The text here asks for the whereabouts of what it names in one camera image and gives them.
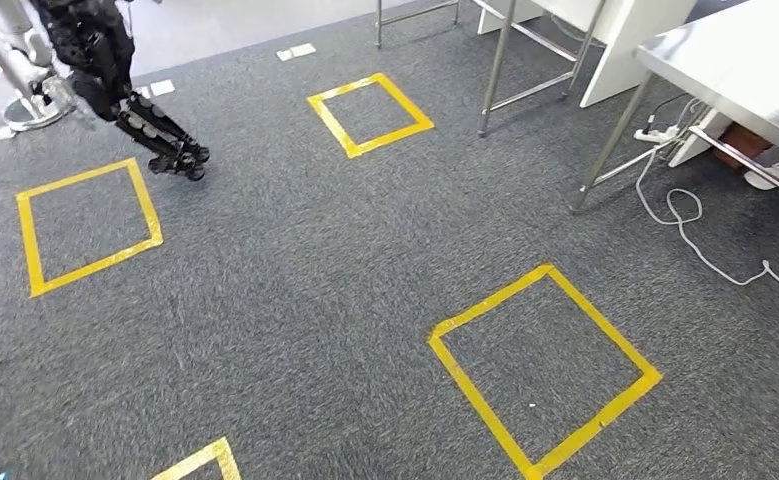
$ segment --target gray carpet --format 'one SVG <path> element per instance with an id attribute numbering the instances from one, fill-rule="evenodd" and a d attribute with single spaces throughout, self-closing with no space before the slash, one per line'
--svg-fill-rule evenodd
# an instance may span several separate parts
<path id="1" fill-rule="evenodd" d="M 164 244 L 33 299 L 14 195 L 148 154 L 73 119 L 1 142 L 0 470 L 145 479 L 226 436 L 245 479 L 520 478 L 426 340 L 550 261 L 664 378 L 546 478 L 779 479 L 779 286 L 707 270 L 633 175 L 568 213 L 626 98 L 543 93 L 477 138 L 497 39 L 471 14 L 394 25 L 382 51 L 358 18 L 140 79 L 173 79 L 159 102 L 212 149 L 207 177 L 145 173 Z M 501 95 L 567 67 L 513 38 Z M 349 160 L 306 97 L 375 72 L 436 127 Z M 361 93 L 334 104 L 352 134 L 403 120 Z M 126 179 L 85 185 L 33 200 L 46 274 L 143 235 Z M 657 167 L 646 193 L 662 208 L 672 186 L 703 199 L 687 230 L 710 258 L 779 272 L 779 193 L 709 160 Z M 532 460 L 635 375 L 545 282 L 446 337 Z"/>

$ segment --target white cable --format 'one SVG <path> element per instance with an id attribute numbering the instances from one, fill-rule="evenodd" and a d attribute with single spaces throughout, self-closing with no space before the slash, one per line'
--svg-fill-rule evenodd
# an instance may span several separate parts
<path id="1" fill-rule="evenodd" d="M 577 40 L 578 42 L 583 42 L 584 40 L 586 40 L 586 36 L 581 37 L 580 35 L 576 35 L 576 34 L 570 32 L 569 28 L 567 28 L 565 25 L 563 25 L 563 21 L 560 20 L 559 17 L 557 17 L 556 15 L 554 15 L 553 13 L 550 13 L 550 12 L 549 12 L 549 14 L 551 15 L 551 21 L 554 22 L 554 25 L 561 32 L 563 32 L 563 35 L 571 38 L 572 40 Z M 589 42 L 589 44 L 592 45 L 593 47 L 599 47 L 599 48 L 604 46 L 603 43 L 599 43 L 595 39 L 592 39 L 592 41 Z"/>
<path id="2" fill-rule="evenodd" d="M 681 114 L 678 116 L 678 123 L 675 125 L 680 126 L 681 122 L 683 122 L 683 117 L 685 117 L 687 113 L 695 113 L 695 107 L 701 103 L 701 100 L 697 99 L 696 97 L 692 97 L 688 102 L 686 102 L 683 110 L 681 110 Z"/>
<path id="3" fill-rule="evenodd" d="M 692 248 L 693 251 L 695 251 L 695 254 L 698 255 L 698 258 L 701 259 L 702 262 L 704 262 L 705 265 L 710 267 L 711 270 L 721 275 L 725 280 L 733 283 L 734 285 L 738 285 L 740 287 L 748 285 L 749 283 L 753 282 L 754 280 L 757 280 L 758 278 L 762 278 L 764 276 L 771 275 L 772 278 L 774 278 L 779 283 L 779 276 L 777 273 L 775 273 L 772 270 L 772 267 L 769 265 L 769 262 L 767 260 L 763 260 L 763 271 L 758 273 L 757 275 L 754 275 L 753 277 L 749 278 L 748 280 L 739 281 L 727 273 L 723 272 L 719 267 L 714 265 L 710 260 L 707 260 L 707 257 L 704 256 L 703 253 L 701 253 L 701 249 L 698 248 L 695 243 L 693 243 L 692 240 L 689 239 L 689 237 L 686 236 L 686 232 L 683 229 L 684 224 L 687 224 L 689 222 L 694 222 L 701 218 L 701 215 L 704 213 L 704 209 L 701 206 L 701 199 L 698 198 L 697 195 L 690 192 L 689 190 L 684 190 L 682 188 L 673 188 L 669 190 L 666 193 L 666 205 L 669 207 L 669 211 L 672 212 L 672 215 L 675 216 L 675 221 L 668 221 L 663 220 L 657 216 L 657 214 L 654 213 L 653 210 L 651 210 L 651 207 L 648 206 L 648 201 L 645 199 L 645 195 L 642 193 L 642 180 L 645 178 L 645 174 L 648 173 L 648 169 L 651 168 L 651 165 L 654 164 L 654 160 L 657 157 L 657 152 L 668 146 L 672 143 L 679 142 L 683 137 L 678 136 L 672 140 L 669 140 L 668 142 L 665 142 L 663 144 L 657 145 L 652 149 L 651 156 L 648 157 L 648 161 L 645 163 L 645 168 L 642 169 L 642 173 L 639 174 L 639 178 L 636 180 L 636 194 L 639 196 L 639 200 L 642 202 L 642 206 L 645 207 L 645 211 L 648 212 L 648 214 L 651 216 L 652 219 L 654 219 L 655 222 L 661 224 L 661 225 L 677 225 L 678 226 L 678 232 L 680 233 L 681 238 L 683 238 L 683 241 L 686 242 L 687 245 L 689 245 L 690 248 Z M 672 203 L 672 195 L 675 193 L 682 193 L 684 195 L 689 196 L 692 200 L 695 201 L 696 206 L 698 207 L 698 213 L 691 218 L 687 218 L 684 220 L 683 217 L 681 217 L 680 213 L 678 213 L 677 209 L 675 208 L 674 204 Z"/>

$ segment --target stainless steel table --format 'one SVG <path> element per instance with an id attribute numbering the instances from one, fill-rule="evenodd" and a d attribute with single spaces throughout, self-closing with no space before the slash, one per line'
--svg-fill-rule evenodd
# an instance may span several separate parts
<path id="1" fill-rule="evenodd" d="M 648 89 L 659 75 L 779 147 L 779 0 L 749 0 L 658 35 L 635 52 L 649 73 L 637 87 L 598 158 L 587 169 L 572 201 L 579 209 L 589 190 L 650 157 L 656 149 L 601 174 Z M 696 126 L 695 135 L 758 172 L 779 188 L 779 179 L 732 146 Z"/>
<path id="2" fill-rule="evenodd" d="M 492 65 L 492 71 L 489 74 L 489 86 L 486 88 L 486 95 L 483 99 L 483 111 L 480 113 L 483 116 L 483 118 L 480 121 L 480 128 L 478 129 L 477 134 L 480 135 L 481 137 L 486 136 L 486 134 L 489 131 L 489 115 L 492 112 L 499 110 L 503 107 L 506 107 L 507 105 L 518 102 L 519 100 L 528 98 L 531 95 L 541 92 L 542 90 L 546 90 L 555 85 L 563 83 L 566 80 L 569 81 L 569 85 L 568 87 L 566 87 L 564 91 L 561 92 L 561 94 L 563 96 L 566 96 L 569 94 L 569 92 L 571 92 L 572 88 L 574 87 L 575 80 L 577 80 L 577 75 L 580 72 L 581 67 L 583 66 L 583 61 L 586 59 L 586 54 L 589 51 L 589 46 L 592 44 L 592 39 L 595 34 L 595 28 L 598 25 L 598 19 L 601 18 L 601 12 L 604 11 L 604 5 L 606 5 L 607 3 L 607 0 L 598 0 L 598 5 L 595 7 L 595 13 L 592 14 L 592 20 L 589 23 L 589 29 L 586 32 L 586 37 L 584 37 L 583 42 L 581 42 L 580 49 L 578 50 L 577 54 L 573 54 L 568 49 L 561 47 L 560 45 L 544 37 L 543 35 L 534 32 L 533 30 L 530 30 L 529 28 L 521 24 L 514 22 L 513 17 L 515 16 L 515 12 L 516 12 L 516 0 L 509 0 L 510 3 L 508 4 L 506 14 L 502 14 L 494 7 L 486 3 L 484 0 L 470 0 L 470 1 L 503 22 L 501 24 L 501 34 L 500 37 L 498 38 L 498 48 L 495 51 L 495 59 Z M 376 10 L 377 22 L 375 23 L 375 25 L 377 26 L 377 42 L 376 42 L 377 48 L 380 48 L 383 44 L 384 25 L 400 22 L 408 18 L 417 17 L 425 13 L 430 13 L 435 10 L 440 10 L 449 7 L 454 8 L 454 25 L 456 25 L 457 21 L 459 20 L 459 14 L 460 14 L 460 0 L 447 0 L 445 2 L 424 8 L 422 10 L 405 13 L 403 15 L 398 15 L 392 18 L 383 18 L 383 0 L 377 0 L 377 10 Z M 536 85 L 535 87 L 529 88 L 521 93 L 517 93 L 515 95 L 510 96 L 509 98 L 496 102 L 495 92 L 498 89 L 498 82 L 501 78 L 501 66 L 504 63 L 504 52 L 507 49 L 507 41 L 509 40 L 510 31 L 512 30 L 516 30 L 517 32 L 521 33 L 527 38 L 533 40 L 534 42 L 542 45 L 548 50 L 572 62 L 573 66 L 571 70 L 563 73 L 562 75 L 557 76 L 556 78 L 552 78 L 551 80 L 542 82 L 539 85 Z"/>

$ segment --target metal stand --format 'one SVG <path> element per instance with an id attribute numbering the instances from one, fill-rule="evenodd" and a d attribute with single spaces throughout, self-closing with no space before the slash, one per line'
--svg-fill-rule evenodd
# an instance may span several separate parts
<path id="1" fill-rule="evenodd" d="M 507 15 L 502 14 L 501 12 L 493 8 L 491 5 L 486 3 L 484 0 L 470 0 L 470 1 L 475 5 L 477 5 L 478 7 L 485 10 L 486 12 L 488 12 L 489 14 L 493 15 L 495 18 L 504 21 L 504 24 L 501 27 L 501 35 L 498 39 L 498 48 L 495 51 L 495 61 L 492 65 L 492 72 L 489 75 L 489 86 L 486 89 L 486 94 L 483 101 L 483 111 L 481 112 L 481 115 L 483 115 L 483 119 L 481 120 L 480 129 L 477 132 L 478 135 L 480 135 L 481 137 L 485 136 L 486 133 L 488 132 L 489 115 L 495 110 L 506 107 L 507 105 L 515 103 L 519 100 L 528 98 L 535 93 L 539 93 L 543 90 L 553 87 L 554 85 L 565 82 L 566 80 L 570 80 L 570 82 L 568 87 L 566 87 L 566 90 L 563 91 L 562 94 L 565 96 L 568 95 L 569 92 L 571 92 L 572 88 L 574 87 L 574 82 L 577 79 L 577 74 L 578 72 L 580 72 L 580 69 L 583 66 L 583 62 L 586 59 L 586 53 L 589 51 L 589 46 L 592 44 L 592 38 L 595 34 L 595 27 L 598 25 L 598 19 L 601 18 L 601 13 L 604 11 L 604 5 L 607 3 L 607 0 L 600 0 L 598 2 L 598 7 L 595 9 L 595 13 L 592 15 L 592 20 L 589 24 L 589 29 L 586 32 L 586 38 L 581 43 L 577 55 L 575 55 L 569 50 L 567 50 L 566 48 L 561 47 L 560 45 L 557 45 L 555 42 L 549 40 L 548 38 L 522 26 L 521 24 L 513 22 L 513 16 L 516 11 L 516 0 L 510 0 L 509 7 L 507 9 Z M 407 18 L 416 17 L 425 13 L 432 12 L 434 10 L 439 10 L 441 8 L 450 7 L 453 5 L 456 5 L 457 8 L 454 12 L 454 23 L 456 24 L 459 16 L 459 7 L 460 7 L 459 0 L 452 0 L 445 3 L 440 3 L 432 7 L 425 8 L 423 10 L 419 10 L 416 12 L 411 12 L 387 20 L 383 20 L 383 0 L 377 0 L 377 48 L 380 48 L 382 43 L 383 25 L 399 22 L 401 20 L 406 20 Z M 501 78 L 501 65 L 504 61 L 504 51 L 507 48 L 507 42 L 509 40 L 510 30 L 512 29 L 515 29 L 516 31 L 526 36 L 527 38 L 542 45 L 548 50 L 551 50 L 552 52 L 565 58 L 566 60 L 574 63 L 574 65 L 572 66 L 572 69 L 570 71 L 556 78 L 548 80 L 547 82 L 543 82 L 521 93 L 517 93 L 507 99 L 501 100 L 499 102 L 495 102 L 495 92 L 498 89 L 498 82 L 500 81 Z"/>
<path id="2" fill-rule="evenodd" d="M 571 208 L 572 211 L 578 211 L 583 206 L 583 203 L 586 200 L 586 196 L 589 195 L 589 191 L 591 189 L 630 169 L 631 167 L 638 165 L 643 160 L 648 159 L 652 153 L 655 153 L 662 148 L 662 146 L 654 147 L 606 173 L 601 173 L 601 169 L 604 168 L 604 164 L 610 158 L 613 150 L 615 150 L 616 145 L 618 145 L 619 140 L 622 138 L 622 134 L 624 133 L 625 129 L 627 129 L 628 125 L 630 125 L 636 109 L 639 107 L 639 104 L 645 97 L 645 93 L 648 90 L 648 85 L 651 82 L 652 76 L 653 75 L 650 72 L 647 73 L 642 83 L 640 83 L 636 88 L 636 91 L 633 93 L 630 102 L 628 103 L 627 107 L 625 107 L 625 111 L 619 118 L 619 122 L 616 124 L 616 127 L 610 134 L 610 138 L 607 139 L 607 143 L 604 145 L 604 148 L 601 149 L 601 153 L 598 155 L 598 158 L 594 163 L 592 163 L 592 165 L 590 165 L 584 174 L 583 180 L 581 181 L 580 186 L 574 193 L 572 201 L 569 204 L 569 208 Z M 737 162 L 745 165 L 754 172 L 757 172 L 757 174 L 763 177 L 766 181 L 779 188 L 779 178 L 769 173 L 766 170 L 766 167 L 763 167 L 759 163 L 743 155 L 731 145 L 711 137 L 704 130 L 702 130 L 701 127 L 698 126 L 698 123 L 700 123 L 701 119 L 708 110 L 709 107 L 707 105 L 703 105 L 695 115 L 690 117 L 690 119 L 681 126 L 681 130 L 683 131 L 681 141 L 685 141 L 690 135 L 695 135 L 713 147 L 726 153 Z"/>
<path id="3" fill-rule="evenodd" d="M 376 24 L 377 42 L 375 43 L 375 45 L 377 45 L 377 48 L 383 46 L 383 26 L 384 25 L 400 22 L 401 20 L 417 17 L 419 15 L 424 15 L 425 13 L 430 13 L 435 10 L 441 10 L 443 8 L 448 8 L 448 7 L 454 7 L 454 25 L 456 25 L 457 22 L 460 20 L 460 0 L 449 0 L 447 2 L 438 3 L 436 5 L 424 8 L 422 10 L 405 13 L 403 15 L 398 15 L 397 17 L 387 18 L 386 20 L 383 20 L 383 0 L 377 0 L 377 24 Z"/>
<path id="4" fill-rule="evenodd" d="M 53 102 L 45 106 L 41 99 L 34 99 L 30 86 L 18 75 L 1 51 L 0 70 L 19 96 L 3 113 L 4 121 L 12 130 L 23 132 L 45 127 L 71 111 L 67 103 Z"/>

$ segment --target yellow tape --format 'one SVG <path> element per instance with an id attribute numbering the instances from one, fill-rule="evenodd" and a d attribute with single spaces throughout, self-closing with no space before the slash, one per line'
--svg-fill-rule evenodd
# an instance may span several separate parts
<path id="1" fill-rule="evenodd" d="M 42 264 L 39 255 L 38 241 L 36 239 L 36 227 L 33 222 L 30 198 L 122 168 L 126 168 L 130 174 L 130 180 L 133 183 L 133 189 L 136 191 L 136 197 L 142 208 L 142 214 L 145 217 L 145 223 L 148 226 L 150 238 L 96 262 L 60 275 L 53 280 L 45 281 L 42 273 Z M 17 194 L 16 200 L 18 202 L 18 214 L 21 218 L 21 238 L 24 242 L 24 257 L 27 260 L 27 272 L 30 277 L 31 298 L 63 285 L 67 285 L 82 277 L 91 275 L 94 272 L 126 260 L 139 252 L 162 244 L 162 231 L 159 226 L 159 219 L 157 218 L 156 211 L 153 208 L 153 202 L 151 202 L 150 195 L 148 194 L 144 180 L 142 179 L 142 172 L 139 170 L 139 165 L 134 158 L 128 158 L 127 160 L 122 160 L 111 165 L 106 165 L 40 187 L 32 188 Z"/>
<path id="2" fill-rule="evenodd" d="M 542 459 L 534 464 L 521 450 L 510 432 L 501 423 L 495 412 L 486 403 L 486 400 L 472 383 L 471 379 L 463 371 L 462 367 L 448 351 L 441 337 L 457 327 L 465 325 L 476 317 L 488 312 L 504 300 L 512 297 L 531 284 L 539 281 L 545 275 L 550 275 L 552 280 L 583 310 L 598 327 L 624 352 L 624 354 L 642 371 L 642 376 L 628 387 L 624 392 L 616 396 L 605 405 L 582 427 L 572 432 L 559 445 L 545 454 Z M 457 383 L 457 386 L 465 394 L 469 403 L 477 411 L 480 418 L 489 427 L 489 431 L 516 465 L 525 479 L 541 480 L 542 477 L 552 472 L 574 455 L 601 430 L 607 427 L 613 420 L 648 393 L 656 385 L 662 375 L 648 361 L 636 351 L 613 325 L 608 322 L 601 313 L 589 303 L 580 292 L 551 264 L 543 264 L 524 275 L 519 280 L 507 285 L 498 292 L 490 295 L 482 302 L 474 305 L 456 317 L 440 322 L 428 340 L 436 357 L 442 362 L 448 373 Z"/>
<path id="3" fill-rule="evenodd" d="M 445 365 L 448 373 L 450 373 L 451 377 L 454 378 L 454 381 L 457 382 L 457 386 L 460 387 L 460 390 L 466 395 L 469 403 L 477 410 L 477 414 L 483 419 L 483 423 L 489 427 L 489 431 L 492 432 L 495 440 L 498 440 L 498 443 L 501 444 L 501 448 L 504 449 L 504 452 L 507 453 L 507 456 L 509 456 L 510 460 L 516 465 L 516 468 L 524 475 L 524 478 L 530 480 L 541 479 L 542 476 L 536 472 L 534 465 L 530 463 L 530 460 L 524 454 L 521 447 L 519 447 L 513 439 L 513 436 L 510 435 L 510 432 L 504 427 L 504 424 L 501 423 L 501 420 L 498 419 L 498 416 L 495 415 L 495 412 L 492 411 L 489 404 L 486 403 L 486 400 L 483 399 L 483 395 L 481 395 L 477 390 L 477 387 L 474 386 L 471 379 L 466 375 L 466 372 L 463 371 L 462 367 L 460 367 L 454 359 L 454 356 L 451 355 L 451 352 L 449 352 L 445 347 L 445 344 L 442 343 L 442 340 L 440 340 L 439 337 L 432 336 L 428 343 L 430 344 L 430 348 L 433 349 L 433 353 L 442 361 L 442 364 Z"/>
<path id="4" fill-rule="evenodd" d="M 492 310 L 504 300 L 512 297 L 521 290 L 529 287 L 531 284 L 539 281 L 552 268 L 554 268 L 553 265 L 549 263 L 543 263 L 542 265 L 534 268 L 530 273 L 525 274 L 515 282 L 507 285 L 501 290 L 498 290 L 497 292 L 487 297 L 486 300 L 469 308 L 465 312 L 457 315 L 456 317 L 449 318 L 448 320 L 443 320 L 438 325 L 436 325 L 436 328 L 433 329 L 433 333 L 430 334 L 430 338 L 441 337 L 451 330 L 457 327 L 461 327 L 472 321 L 475 317 L 479 317 L 489 310 Z"/>
<path id="5" fill-rule="evenodd" d="M 157 474 L 151 480 L 179 480 L 207 463 L 216 460 L 224 480 L 241 480 L 239 467 L 224 437 L 189 455 L 173 467 Z"/>
<path id="6" fill-rule="evenodd" d="M 333 116 L 333 114 L 330 112 L 330 109 L 324 105 L 324 101 L 374 83 L 380 84 L 389 93 L 389 95 L 394 98 L 395 101 L 398 102 L 398 104 L 400 104 L 401 107 L 410 114 L 411 117 L 413 117 L 415 122 L 412 125 L 408 125 L 406 127 L 395 130 L 394 132 L 381 135 L 373 140 L 368 140 L 361 144 L 357 144 L 354 139 L 348 135 L 348 132 L 346 132 L 345 128 L 342 127 L 342 124 L 339 123 L 336 117 Z M 375 148 L 382 147 L 383 145 L 390 144 L 402 138 L 414 135 L 418 132 L 433 128 L 433 122 L 427 118 L 421 109 L 419 109 L 412 102 L 412 100 L 407 98 L 407 96 L 404 95 L 404 93 L 401 92 L 401 90 L 395 86 L 395 84 L 392 83 L 392 81 L 389 80 L 386 75 L 382 73 L 375 73 L 370 77 L 357 80 L 356 82 L 351 82 L 347 85 L 342 85 L 341 87 L 313 95 L 307 98 L 307 101 L 312 106 L 313 110 L 315 110 L 315 113 L 318 114 L 318 117 L 321 118 L 321 120 L 330 130 L 330 133 L 332 133 L 339 144 L 342 145 L 342 148 L 345 150 L 348 158 L 358 157 L 363 153 L 374 150 Z"/>

